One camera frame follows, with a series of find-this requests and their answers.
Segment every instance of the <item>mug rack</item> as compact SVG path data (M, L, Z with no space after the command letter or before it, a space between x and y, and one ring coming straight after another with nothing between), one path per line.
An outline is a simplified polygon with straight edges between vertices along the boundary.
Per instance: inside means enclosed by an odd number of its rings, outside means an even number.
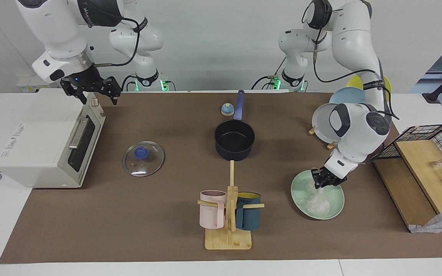
M251 248L251 231L236 228L235 210L238 199L238 186L235 186L235 161L229 162L229 186L226 196L226 218L224 227L206 229L204 246L208 250L248 250ZM217 207L215 202L198 200L198 204ZM264 203L246 204L244 209L264 208Z

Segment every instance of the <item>plastic bag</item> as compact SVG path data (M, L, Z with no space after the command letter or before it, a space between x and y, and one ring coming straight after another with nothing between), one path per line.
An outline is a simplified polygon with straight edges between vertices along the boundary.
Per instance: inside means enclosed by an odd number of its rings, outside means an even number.
M315 189L312 185L308 189L313 192L313 195L304 199L307 211L316 217L328 215L330 213L330 202L323 193L324 188Z

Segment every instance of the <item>black wire basket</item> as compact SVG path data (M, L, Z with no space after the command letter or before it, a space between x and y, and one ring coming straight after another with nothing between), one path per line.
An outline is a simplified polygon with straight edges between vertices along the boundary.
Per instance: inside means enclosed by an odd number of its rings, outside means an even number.
M401 158L402 156L400 155L400 152L398 152L395 143L417 140L433 140L442 152L442 125L415 126L408 128L393 140L393 143L386 146L376 159Z

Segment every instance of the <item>white table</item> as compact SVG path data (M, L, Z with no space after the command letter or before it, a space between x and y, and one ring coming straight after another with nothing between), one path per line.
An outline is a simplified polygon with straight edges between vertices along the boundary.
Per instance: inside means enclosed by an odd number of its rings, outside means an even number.
M236 91L196 91L233 92ZM0 97L0 152L15 124L23 117L35 94L7 94ZM401 118L394 123L399 132L414 125L442 124L442 107L426 103L419 94L393 94L393 110ZM8 177L0 181L0 256L31 189ZM0 265L0 275L226 275L227 268L246 275L440 275L442 258L296 261L218 261L218 262L133 262L133 263L45 263Z

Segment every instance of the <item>mug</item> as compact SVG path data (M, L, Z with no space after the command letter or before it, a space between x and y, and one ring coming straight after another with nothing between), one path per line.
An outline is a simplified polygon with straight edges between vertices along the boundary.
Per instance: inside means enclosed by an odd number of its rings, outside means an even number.
M205 229L220 229L224 227L224 206L226 192L206 190L200 192L200 200L218 204L218 207L200 205L199 224Z
M252 231L258 229L260 223L260 208L244 209L245 204L260 203L260 195L256 192L239 192L236 201L236 227Z

